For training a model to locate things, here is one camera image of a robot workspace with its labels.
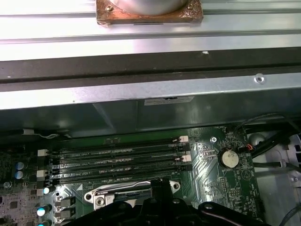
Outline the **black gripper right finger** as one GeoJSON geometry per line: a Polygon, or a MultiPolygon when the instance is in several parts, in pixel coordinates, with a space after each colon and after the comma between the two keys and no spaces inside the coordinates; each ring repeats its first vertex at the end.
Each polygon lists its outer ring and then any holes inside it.
{"type": "Polygon", "coordinates": [[[267,224],[215,202],[203,202],[194,208],[174,198],[170,181],[160,180],[160,201],[167,226],[266,226],[267,224]]]}

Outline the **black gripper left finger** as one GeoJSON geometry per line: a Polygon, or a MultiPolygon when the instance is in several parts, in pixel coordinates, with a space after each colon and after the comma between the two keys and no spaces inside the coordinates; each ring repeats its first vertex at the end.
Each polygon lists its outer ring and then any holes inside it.
{"type": "Polygon", "coordinates": [[[159,226],[160,180],[150,182],[150,198],[132,207],[126,202],[114,202],[81,217],[82,226],[159,226]]]}

